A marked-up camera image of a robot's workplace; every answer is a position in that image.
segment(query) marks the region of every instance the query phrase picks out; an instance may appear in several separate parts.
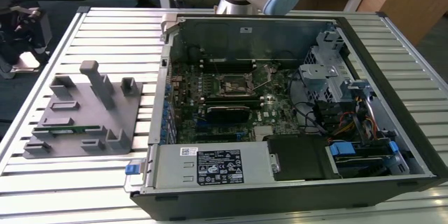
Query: aluminum extrusion table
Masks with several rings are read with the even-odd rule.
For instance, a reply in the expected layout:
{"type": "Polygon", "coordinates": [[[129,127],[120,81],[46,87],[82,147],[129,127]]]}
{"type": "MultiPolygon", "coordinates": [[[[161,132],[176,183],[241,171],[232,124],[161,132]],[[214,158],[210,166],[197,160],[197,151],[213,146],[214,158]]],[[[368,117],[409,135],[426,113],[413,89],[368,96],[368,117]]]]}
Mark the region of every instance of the aluminum extrusion table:
{"type": "MultiPolygon", "coordinates": [[[[0,143],[0,223],[157,223],[122,190],[124,167],[146,155],[150,112],[161,52],[161,15],[212,13],[208,9],[92,8],[77,13],[0,143]],[[78,74],[82,60],[96,60],[110,81],[144,82],[132,153],[118,156],[24,159],[50,96],[52,77],[78,74]]],[[[412,116],[448,163],[448,85],[388,18],[376,14],[292,12],[290,15],[345,16],[412,116]]],[[[360,66],[352,59],[358,75],[360,66]]],[[[180,223],[448,223],[448,183],[406,193],[374,207],[288,214],[188,220],[180,223]]]]}

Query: blue latch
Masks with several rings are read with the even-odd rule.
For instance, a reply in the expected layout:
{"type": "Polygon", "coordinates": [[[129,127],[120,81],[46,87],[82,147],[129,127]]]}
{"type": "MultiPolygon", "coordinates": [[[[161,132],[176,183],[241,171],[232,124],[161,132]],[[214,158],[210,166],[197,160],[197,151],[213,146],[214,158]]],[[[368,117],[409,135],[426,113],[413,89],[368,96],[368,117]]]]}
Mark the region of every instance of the blue latch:
{"type": "Polygon", "coordinates": [[[140,174],[140,165],[126,165],[124,169],[126,175],[140,174]]]}
{"type": "Polygon", "coordinates": [[[394,141],[390,141],[389,146],[390,146],[390,149],[392,149],[393,153],[397,153],[398,152],[397,143],[394,141]]]}
{"type": "Polygon", "coordinates": [[[337,142],[329,146],[330,155],[350,155],[356,154],[352,143],[349,142],[337,142]]]}

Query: floor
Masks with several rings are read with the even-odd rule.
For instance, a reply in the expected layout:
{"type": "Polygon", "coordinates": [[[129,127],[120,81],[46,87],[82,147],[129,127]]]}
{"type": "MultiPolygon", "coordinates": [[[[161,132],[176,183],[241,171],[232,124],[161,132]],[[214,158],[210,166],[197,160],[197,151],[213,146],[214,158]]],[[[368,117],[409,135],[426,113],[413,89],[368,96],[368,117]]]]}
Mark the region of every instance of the floor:
{"type": "MultiPolygon", "coordinates": [[[[189,7],[210,8],[218,0],[186,0],[189,7]]],[[[73,18],[78,6],[93,7],[134,7],[134,0],[89,0],[82,3],[73,2],[41,2],[40,6],[49,15],[50,29],[53,39],[48,45],[49,51],[53,51],[60,38],[64,35],[68,24],[73,18]]],[[[445,81],[448,81],[448,18],[440,19],[438,23],[417,45],[417,50],[436,69],[445,81]]],[[[0,78],[0,121],[13,120],[20,106],[26,98],[30,88],[37,80],[38,74],[17,74],[12,80],[0,78]]],[[[0,122],[0,139],[5,135],[9,124],[0,122]]]]}

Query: warning label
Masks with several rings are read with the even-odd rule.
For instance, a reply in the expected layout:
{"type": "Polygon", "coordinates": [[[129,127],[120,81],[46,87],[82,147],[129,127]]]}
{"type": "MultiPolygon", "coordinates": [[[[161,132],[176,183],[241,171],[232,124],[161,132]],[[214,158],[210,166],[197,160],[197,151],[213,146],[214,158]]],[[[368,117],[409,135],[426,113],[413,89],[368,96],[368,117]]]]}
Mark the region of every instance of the warning label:
{"type": "Polygon", "coordinates": [[[238,183],[244,183],[240,150],[197,152],[197,184],[238,183]]]}

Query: metal bracket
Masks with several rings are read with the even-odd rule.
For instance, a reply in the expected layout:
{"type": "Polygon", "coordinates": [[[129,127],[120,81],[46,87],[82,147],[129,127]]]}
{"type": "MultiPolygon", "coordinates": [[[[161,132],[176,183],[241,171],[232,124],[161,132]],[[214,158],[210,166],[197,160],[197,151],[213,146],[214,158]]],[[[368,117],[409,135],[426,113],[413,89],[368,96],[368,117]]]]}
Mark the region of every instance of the metal bracket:
{"type": "Polygon", "coordinates": [[[177,25],[177,13],[166,13],[161,16],[160,28],[164,34],[170,27],[177,25]]]}
{"type": "Polygon", "coordinates": [[[370,88],[366,80],[345,80],[341,84],[342,98],[348,99],[352,97],[352,90],[362,90],[365,88],[370,88]]]}

